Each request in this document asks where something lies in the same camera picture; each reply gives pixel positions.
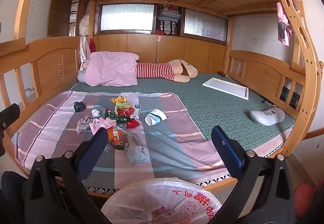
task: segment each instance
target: stuffed animal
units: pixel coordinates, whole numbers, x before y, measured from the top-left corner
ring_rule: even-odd
[[[197,69],[184,60],[171,60],[168,63],[138,63],[136,67],[137,78],[164,78],[175,82],[189,82],[196,78]],[[79,72],[78,80],[84,82],[85,70]]]

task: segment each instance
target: white tray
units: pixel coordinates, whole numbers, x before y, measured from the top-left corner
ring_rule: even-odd
[[[248,100],[248,88],[232,82],[211,78],[202,85]]]

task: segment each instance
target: frosted glass window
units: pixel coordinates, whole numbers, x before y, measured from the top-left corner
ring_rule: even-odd
[[[227,25],[227,19],[186,8],[183,32],[226,42]]]
[[[152,31],[154,5],[113,4],[102,6],[100,30]]]

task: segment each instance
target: wooden headboard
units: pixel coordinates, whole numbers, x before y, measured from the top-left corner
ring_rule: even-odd
[[[35,40],[28,45],[19,40],[3,43],[6,54],[0,57],[0,90],[5,107],[9,100],[4,74],[15,70],[23,108],[20,117],[4,132],[4,147],[12,158],[14,146],[10,138],[46,101],[55,96],[77,78],[79,37],[52,37]],[[30,63],[36,98],[31,102],[26,97],[21,66]]]
[[[302,89],[296,109],[292,108],[289,103],[296,83],[304,88],[304,74],[292,70],[288,63],[282,60],[255,52],[230,50],[229,57],[230,62],[226,70],[229,77],[261,94],[294,119],[297,119],[304,89]],[[291,79],[292,82],[287,100],[284,102],[279,97],[286,78]]]

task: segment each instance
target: red striped shirt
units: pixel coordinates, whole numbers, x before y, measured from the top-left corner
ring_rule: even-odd
[[[164,78],[174,80],[173,69],[169,63],[138,63],[137,78]]]

